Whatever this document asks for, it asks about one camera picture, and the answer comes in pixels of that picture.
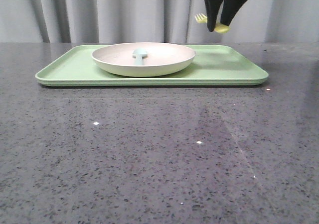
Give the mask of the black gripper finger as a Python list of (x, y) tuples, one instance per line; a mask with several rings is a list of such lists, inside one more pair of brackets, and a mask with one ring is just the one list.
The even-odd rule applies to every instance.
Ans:
[(222, 2), (223, 0), (204, 0), (207, 16), (207, 28), (210, 32), (213, 32), (215, 28)]
[(224, 0), (221, 24), (230, 25), (232, 19), (247, 0)]

